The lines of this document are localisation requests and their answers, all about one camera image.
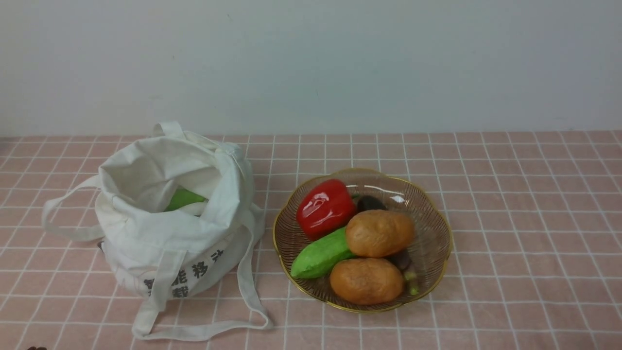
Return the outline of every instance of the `white cloth bag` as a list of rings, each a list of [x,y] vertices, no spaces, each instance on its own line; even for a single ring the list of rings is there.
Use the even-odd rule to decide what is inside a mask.
[[[178,186],[208,202],[162,212]],[[101,189],[95,202],[100,224],[78,229],[51,225],[53,209],[83,187]],[[273,327],[251,271],[253,247],[264,233],[264,213],[253,204],[253,195],[251,165],[239,146],[166,122],[155,126],[154,137],[112,155],[99,175],[47,201],[42,224],[47,232],[75,241],[104,238],[101,248],[117,282],[145,299],[132,327],[137,339],[204,341],[229,329]],[[212,287],[238,263],[242,298],[263,324],[220,321],[150,334],[167,300]]]

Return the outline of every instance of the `fruit basket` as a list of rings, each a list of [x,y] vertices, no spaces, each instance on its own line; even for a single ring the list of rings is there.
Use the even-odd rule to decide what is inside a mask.
[[[389,210],[405,213],[414,221],[416,235],[407,251],[417,274],[418,290],[415,295],[405,290],[387,303],[356,305],[333,292],[328,275],[314,279],[292,278],[292,263],[311,243],[296,220],[297,209],[311,189],[333,178],[344,182],[351,196],[374,196]],[[421,188],[409,181],[369,169],[346,169],[301,184],[277,215],[272,239],[283,271],[298,289],[317,300],[354,313],[380,313],[423,298],[443,278],[452,250],[451,228]]]

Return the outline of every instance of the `white wall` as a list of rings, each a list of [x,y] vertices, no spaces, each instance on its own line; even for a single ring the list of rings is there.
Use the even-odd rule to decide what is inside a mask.
[[[0,135],[622,128],[621,0],[5,0]]]

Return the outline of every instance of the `bag handle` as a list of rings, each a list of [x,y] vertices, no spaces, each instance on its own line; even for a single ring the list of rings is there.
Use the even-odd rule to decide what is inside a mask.
[[[238,265],[238,285],[242,299],[246,306],[264,319],[264,324],[255,325],[244,321],[220,321],[202,326],[174,327],[165,331],[152,333],[158,313],[164,311],[169,289],[178,271],[182,267],[186,252],[168,250],[164,253],[151,290],[151,296],[143,301],[134,325],[132,333],[140,340],[175,339],[180,341],[206,341],[222,332],[235,328],[271,329],[273,323],[267,315],[266,309],[259,301],[257,290],[253,282],[251,258],[253,256],[253,237],[257,234],[253,214],[246,210],[241,216],[242,226],[248,229],[249,243],[246,252]]]
[[[186,138],[182,126],[176,121],[163,121],[154,126],[153,136]]]
[[[41,213],[41,225],[43,226],[44,230],[55,235],[65,236],[70,240],[74,240],[76,242],[88,242],[94,239],[100,239],[104,237],[104,232],[99,225],[92,227],[79,227],[77,229],[64,229],[56,225],[52,225],[47,220],[48,216],[50,215],[52,210],[56,208],[57,205],[59,205],[62,201],[71,196],[75,191],[84,187],[95,187],[97,189],[101,188],[99,175],[89,177],[81,184],[74,187],[71,191],[67,192],[64,196],[56,199],[50,199],[49,201],[45,202],[45,204],[43,205],[43,211]]]

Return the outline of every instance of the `green cucumber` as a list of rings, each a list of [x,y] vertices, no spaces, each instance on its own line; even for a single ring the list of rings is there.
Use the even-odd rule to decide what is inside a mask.
[[[173,198],[170,199],[169,206],[164,209],[165,212],[171,212],[173,210],[177,210],[181,207],[185,207],[189,204],[193,203],[201,203],[205,202],[205,198],[199,196],[194,192],[190,192],[185,188],[178,188],[175,190],[175,194],[173,194]]]
[[[306,246],[292,264],[293,278],[318,278],[328,274],[338,262],[355,257],[346,243],[342,227]]]

